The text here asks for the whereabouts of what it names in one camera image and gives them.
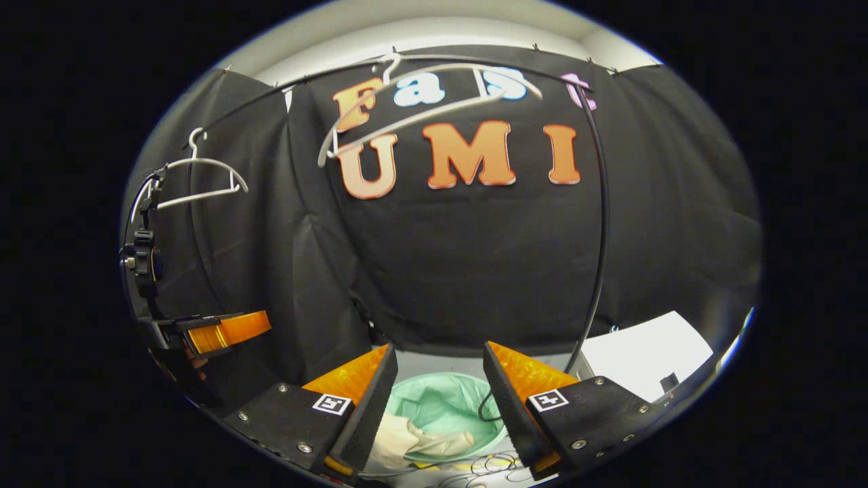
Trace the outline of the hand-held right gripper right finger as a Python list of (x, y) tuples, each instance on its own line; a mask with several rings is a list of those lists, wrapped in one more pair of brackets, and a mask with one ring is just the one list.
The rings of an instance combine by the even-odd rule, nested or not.
[(501, 420), (533, 479), (594, 470), (663, 416), (663, 404), (611, 379), (578, 380), (493, 341), (484, 345), (483, 362)]

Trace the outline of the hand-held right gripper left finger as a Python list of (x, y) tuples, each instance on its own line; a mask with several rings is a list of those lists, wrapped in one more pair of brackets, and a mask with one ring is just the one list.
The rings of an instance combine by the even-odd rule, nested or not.
[(307, 385), (276, 383), (222, 420), (292, 470), (357, 480), (397, 371), (394, 345), (379, 346)]

